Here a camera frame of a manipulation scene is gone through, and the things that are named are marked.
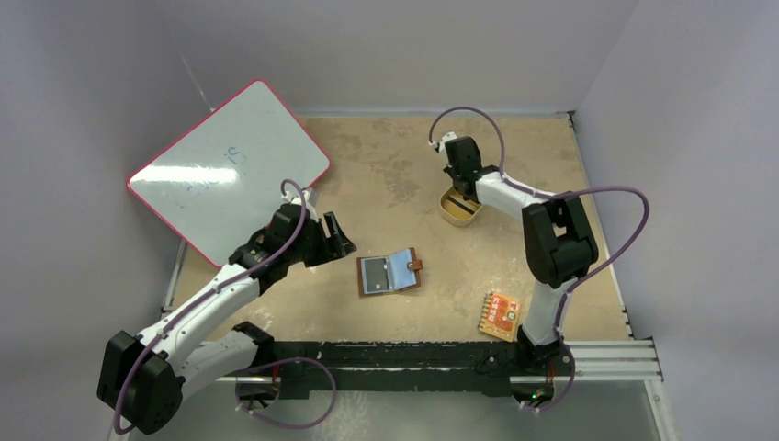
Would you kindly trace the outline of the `black credit card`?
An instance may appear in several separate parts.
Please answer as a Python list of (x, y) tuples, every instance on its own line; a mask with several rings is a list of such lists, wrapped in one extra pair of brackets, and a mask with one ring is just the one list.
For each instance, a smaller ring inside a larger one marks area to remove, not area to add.
[(389, 264), (386, 257), (370, 257), (361, 260), (363, 292), (366, 295), (390, 291)]

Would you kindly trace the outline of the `brown leather card holder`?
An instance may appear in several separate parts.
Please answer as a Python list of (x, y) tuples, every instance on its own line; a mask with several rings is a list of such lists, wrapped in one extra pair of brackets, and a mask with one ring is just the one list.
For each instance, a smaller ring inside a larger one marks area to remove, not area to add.
[[(389, 264), (389, 292), (366, 295), (363, 292), (363, 279), (361, 275), (361, 260), (370, 257), (386, 257)], [(376, 297), (380, 295), (396, 294), (403, 291), (419, 288), (422, 285), (421, 271), (423, 261), (417, 256), (414, 247), (405, 248), (398, 252), (379, 256), (358, 257), (356, 259), (358, 275), (358, 295), (360, 297)]]

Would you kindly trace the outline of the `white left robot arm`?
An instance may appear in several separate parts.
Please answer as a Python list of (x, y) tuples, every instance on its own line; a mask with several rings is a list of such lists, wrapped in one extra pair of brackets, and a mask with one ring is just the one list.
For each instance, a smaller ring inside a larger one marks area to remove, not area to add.
[(274, 338), (248, 322), (218, 342), (206, 339), (291, 266), (319, 266), (355, 251), (333, 213), (317, 218), (303, 203), (281, 205), (195, 296), (159, 322), (108, 341), (97, 396), (114, 411), (114, 432), (160, 430), (184, 399), (226, 374), (278, 372), (286, 362), (276, 354)]

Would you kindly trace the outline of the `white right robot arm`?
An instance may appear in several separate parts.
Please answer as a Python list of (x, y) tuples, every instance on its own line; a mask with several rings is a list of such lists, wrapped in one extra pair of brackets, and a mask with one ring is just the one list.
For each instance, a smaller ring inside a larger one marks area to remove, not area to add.
[(477, 143), (468, 136), (449, 132), (431, 146), (443, 158), (444, 172), (461, 197), (522, 223), (525, 261), (536, 284), (517, 332), (515, 360), (524, 372), (536, 374), (561, 351), (570, 288), (599, 258), (581, 199), (530, 187), (497, 165), (484, 165)]

